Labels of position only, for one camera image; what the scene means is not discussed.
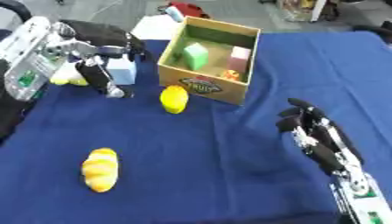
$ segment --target green cube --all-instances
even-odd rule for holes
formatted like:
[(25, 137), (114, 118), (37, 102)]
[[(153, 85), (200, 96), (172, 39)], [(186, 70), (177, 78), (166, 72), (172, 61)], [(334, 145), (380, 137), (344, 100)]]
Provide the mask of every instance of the green cube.
[(208, 62), (208, 50), (199, 43), (186, 47), (184, 55), (189, 68), (193, 71), (200, 69)]

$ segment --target cube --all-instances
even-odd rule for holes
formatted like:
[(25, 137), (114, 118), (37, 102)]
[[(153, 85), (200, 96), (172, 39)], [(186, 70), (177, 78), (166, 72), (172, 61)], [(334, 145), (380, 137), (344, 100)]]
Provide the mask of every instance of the cube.
[(235, 70), (240, 74), (245, 74), (247, 72), (250, 54), (250, 49), (239, 46), (233, 47), (233, 51), (228, 60), (228, 69)]
[(186, 63), (193, 71), (201, 69), (208, 62), (208, 50), (199, 43), (184, 49)]

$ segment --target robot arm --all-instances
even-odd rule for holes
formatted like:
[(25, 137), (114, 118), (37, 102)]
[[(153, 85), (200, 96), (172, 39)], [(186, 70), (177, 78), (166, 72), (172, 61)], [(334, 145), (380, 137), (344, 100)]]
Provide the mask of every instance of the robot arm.
[(276, 126), (281, 132), (289, 131), (304, 154), (331, 177), (340, 221), (392, 223), (388, 202), (372, 176), (363, 171), (363, 159), (344, 132), (310, 103), (299, 99), (289, 99), (289, 103), (294, 108), (282, 112), (283, 119)]
[(27, 111), (45, 91), (49, 80), (68, 58), (77, 58), (75, 69), (99, 93), (107, 97), (131, 97), (115, 84), (104, 60), (150, 54), (144, 43), (112, 25), (62, 20), (51, 24), (32, 17), (0, 42), (0, 143), (23, 121)]

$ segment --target red object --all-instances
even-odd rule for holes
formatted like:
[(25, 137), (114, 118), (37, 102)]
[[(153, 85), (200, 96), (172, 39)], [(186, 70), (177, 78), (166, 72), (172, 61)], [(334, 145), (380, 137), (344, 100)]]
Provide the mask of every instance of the red object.
[(199, 6), (192, 3), (170, 2), (168, 7), (170, 6), (175, 6), (184, 17), (210, 18)]

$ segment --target pink cube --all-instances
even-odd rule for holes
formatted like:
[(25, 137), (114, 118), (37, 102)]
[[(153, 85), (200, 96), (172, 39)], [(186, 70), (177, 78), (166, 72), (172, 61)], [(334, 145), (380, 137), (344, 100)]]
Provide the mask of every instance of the pink cube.
[(235, 46), (228, 60), (228, 69), (235, 70), (240, 74), (247, 72), (248, 60), (250, 57), (250, 49)]

